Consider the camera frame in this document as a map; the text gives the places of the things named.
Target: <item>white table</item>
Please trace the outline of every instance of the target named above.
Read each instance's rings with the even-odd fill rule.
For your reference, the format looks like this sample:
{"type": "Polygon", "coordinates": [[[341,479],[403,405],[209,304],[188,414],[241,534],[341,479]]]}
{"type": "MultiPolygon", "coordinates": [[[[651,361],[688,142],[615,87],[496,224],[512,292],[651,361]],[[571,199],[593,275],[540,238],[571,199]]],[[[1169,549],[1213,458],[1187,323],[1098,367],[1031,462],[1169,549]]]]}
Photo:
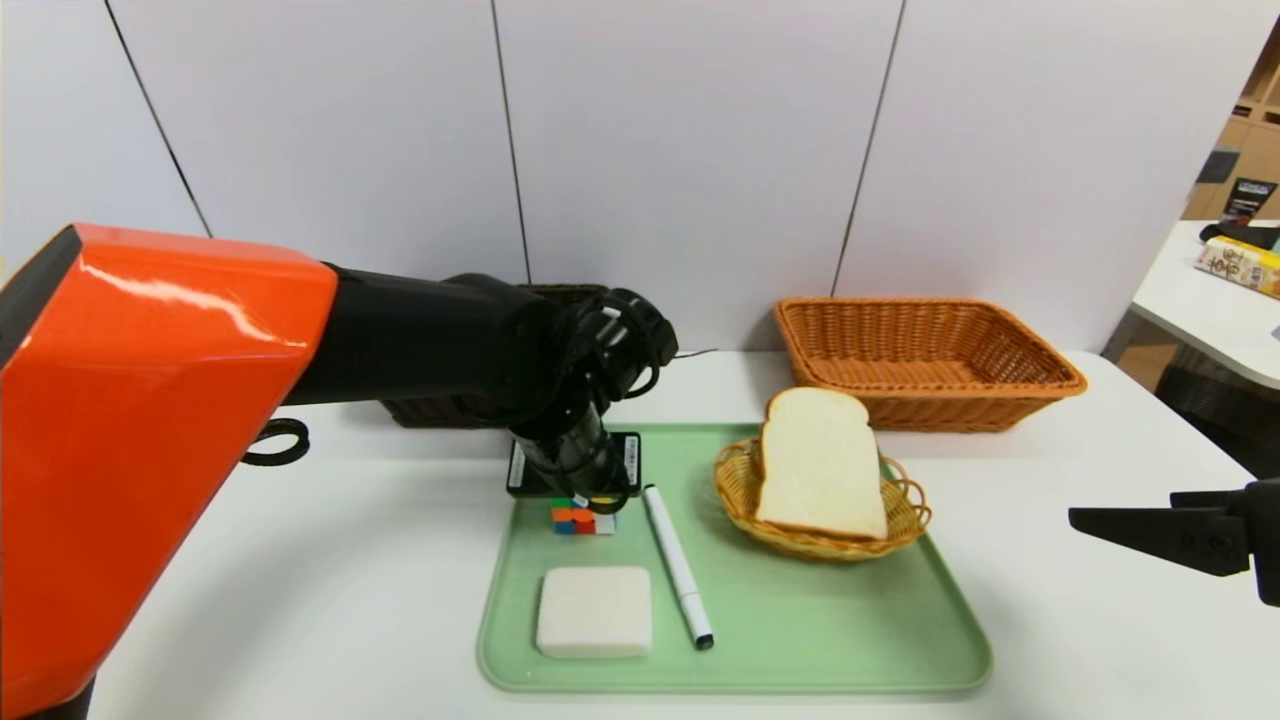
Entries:
{"type": "MultiPolygon", "coordinates": [[[[1196,269],[1206,224],[1174,227],[1129,309],[1240,377],[1280,388],[1280,340],[1272,337],[1280,300],[1196,269]]],[[[1132,319],[1123,322],[1105,355],[1119,357],[1134,329],[1132,319]]]]}
{"type": "MultiPolygon", "coordinates": [[[[1276,717],[1280,610],[1251,574],[1211,578],[1066,523],[1073,505],[1158,506],[1252,478],[1110,363],[1070,359],[1089,392],[1007,433],[881,434],[928,489],[931,533],[995,647],[975,692],[499,692],[475,642],[511,506],[507,442],[401,430],[355,405],[291,413],[311,425],[311,455],[232,475],[102,667],[91,717],[1276,717]]],[[[787,384],[781,355],[704,355],[608,419],[758,421],[787,384]]]]}

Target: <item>colorful cube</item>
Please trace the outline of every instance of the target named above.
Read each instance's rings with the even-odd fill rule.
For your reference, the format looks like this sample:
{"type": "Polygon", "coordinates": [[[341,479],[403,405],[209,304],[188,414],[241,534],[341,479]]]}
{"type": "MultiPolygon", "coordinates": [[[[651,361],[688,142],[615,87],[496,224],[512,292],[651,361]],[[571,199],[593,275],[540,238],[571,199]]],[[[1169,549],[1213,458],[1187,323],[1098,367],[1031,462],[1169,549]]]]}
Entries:
{"type": "MultiPolygon", "coordinates": [[[[609,500],[599,498],[596,502],[609,500]]],[[[558,536],[612,536],[618,529],[618,520],[614,515],[591,512],[586,501],[557,497],[552,500],[552,528],[558,536]]]]}

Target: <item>rectangular basket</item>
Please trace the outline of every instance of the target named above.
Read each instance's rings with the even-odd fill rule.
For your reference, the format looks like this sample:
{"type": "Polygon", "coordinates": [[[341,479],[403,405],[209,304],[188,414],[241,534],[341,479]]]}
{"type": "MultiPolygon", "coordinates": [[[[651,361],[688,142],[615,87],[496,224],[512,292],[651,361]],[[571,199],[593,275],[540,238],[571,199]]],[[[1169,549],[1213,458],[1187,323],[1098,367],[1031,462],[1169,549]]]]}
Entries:
{"type": "Polygon", "coordinates": [[[796,382],[858,397],[876,429],[998,432],[1088,387],[989,302],[795,297],[773,316],[796,382]]]}

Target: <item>panel seam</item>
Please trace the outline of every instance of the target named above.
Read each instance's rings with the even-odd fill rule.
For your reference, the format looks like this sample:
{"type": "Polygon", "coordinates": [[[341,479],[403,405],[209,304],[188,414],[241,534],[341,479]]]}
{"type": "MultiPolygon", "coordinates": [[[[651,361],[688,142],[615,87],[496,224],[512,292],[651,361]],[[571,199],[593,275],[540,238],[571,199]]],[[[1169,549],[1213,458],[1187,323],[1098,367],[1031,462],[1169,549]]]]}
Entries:
{"type": "Polygon", "coordinates": [[[840,258],[836,260],[836,277],[831,281],[831,296],[836,296],[836,286],[840,284],[840,273],[845,268],[845,252],[849,250],[849,234],[854,229],[854,215],[858,213],[858,200],[863,196],[863,182],[867,179],[867,165],[870,163],[872,147],[876,146],[876,128],[879,127],[879,114],[884,108],[884,92],[888,88],[888,76],[893,69],[893,54],[897,51],[897,36],[902,32],[902,17],[906,15],[906,4],[902,0],[897,8],[897,23],[893,26],[893,41],[888,46],[888,60],[884,63],[884,79],[881,82],[879,97],[876,99],[876,114],[872,117],[872,129],[867,135],[867,151],[863,152],[863,167],[858,170],[858,187],[854,190],[854,204],[849,209],[849,222],[845,224],[845,240],[840,245],[840,258]]]}
{"type": "Polygon", "coordinates": [[[493,45],[498,51],[498,82],[502,85],[502,110],[507,118],[507,147],[511,150],[511,179],[516,186],[516,215],[520,219],[520,245],[525,251],[525,281],[534,283],[534,269],[529,261],[529,233],[525,231],[525,204],[520,193],[520,169],[516,165],[516,135],[511,128],[511,100],[507,97],[507,69],[502,60],[502,33],[498,31],[498,0],[489,0],[493,14],[493,45]]]}
{"type": "Polygon", "coordinates": [[[182,172],[182,165],[178,163],[178,155],[173,151],[169,136],[165,135],[164,126],[160,124],[160,115],[156,114],[156,106],[151,102],[151,95],[147,94],[147,87],[142,83],[142,76],[138,73],[138,65],[133,61],[133,54],[129,53],[129,45],[124,41],[124,33],[120,31],[120,23],[115,19],[115,10],[111,8],[111,0],[102,0],[102,4],[106,5],[106,14],[111,18],[111,27],[115,28],[115,37],[119,38],[120,49],[124,50],[124,59],[129,61],[129,69],[133,70],[133,79],[137,81],[138,90],[142,92],[142,99],[146,101],[147,110],[151,113],[151,122],[156,124],[156,131],[160,133],[160,141],[164,142],[164,149],[169,152],[169,160],[173,161],[173,169],[178,172],[178,181],[182,182],[183,190],[187,191],[187,199],[191,200],[191,206],[196,210],[196,218],[200,220],[200,225],[205,228],[205,234],[214,237],[214,233],[209,229],[209,222],[205,219],[205,213],[200,209],[200,202],[196,202],[196,193],[191,191],[191,183],[187,182],[187,174],[182,172]]]}

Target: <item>orange robot casing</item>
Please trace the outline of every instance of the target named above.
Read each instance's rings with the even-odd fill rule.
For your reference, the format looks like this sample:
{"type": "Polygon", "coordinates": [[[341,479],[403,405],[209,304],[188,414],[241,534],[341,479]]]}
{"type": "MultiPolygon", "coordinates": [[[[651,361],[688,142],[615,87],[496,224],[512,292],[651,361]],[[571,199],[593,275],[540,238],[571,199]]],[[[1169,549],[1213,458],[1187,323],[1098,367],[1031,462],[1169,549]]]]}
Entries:
{"type": "Polygon", "coordinates": [[[0,716],[92,679],[311,361],[337,282],[291,250],[87,224],[13,278],[38,316],[0,337],[0,716]]]}

